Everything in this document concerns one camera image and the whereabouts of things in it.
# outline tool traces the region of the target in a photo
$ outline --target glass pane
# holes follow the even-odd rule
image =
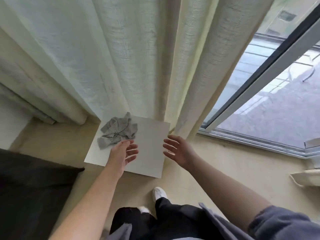
[[[236,65],[219,99],[204,120],[204,124],[214,116],[258,67],[286,40],[319,2],[320,0],[274,1],[260,28]]]
[[[320,138],[319,105],[320,48],[314,46],[218,128],[305,148]]]

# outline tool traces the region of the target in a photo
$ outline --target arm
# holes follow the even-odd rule
[[[50,240],[100,239],[117,182],[125,166],[137,157],[138,145],[133,142],[122,141],[111,149],[106,167]]]
[[[253,190],[215,169],[200,158],[179,136],[169,135],[163,145],[165,156],[187,170],[226,218],[247,231],[255,216],[271,204]]]

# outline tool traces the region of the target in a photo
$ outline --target crumpled gray cloth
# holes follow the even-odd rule
[[[99,137],[97,141],[100,150],[103,150],[122,140],[134,139],[138,131],[138,124],[131,123],[128,112],[124,118],[113,117],[100,130],[103,132],[103,136]]]

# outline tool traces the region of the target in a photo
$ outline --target gray cloth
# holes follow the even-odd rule
[[[285,208],[269,206],[261,211],[248,227],[250,235],[231,224],[203,203],[199,203],[205,210],[212,223],[218,228],[225,240],[316,240],[320,239],[320,226],[311,222],[304,214],[296,213]],[[131,224],[123,224],[106,240],[129,240]]]
[[[103,135],[97,141],[100,150],[103,150],[120,141],[134,139],[138,131],[138,124],[131,123],[130,113],[128,112],[124,118],[113,117],[100,130]]]

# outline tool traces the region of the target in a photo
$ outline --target person's left hand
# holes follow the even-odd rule
[[[125,166],[136,159],[139,153],[137,148],[138,145],[134,144],[134,140],[120,141],[111,149],[106,168],[109,168],[120,178],[125,170]]]

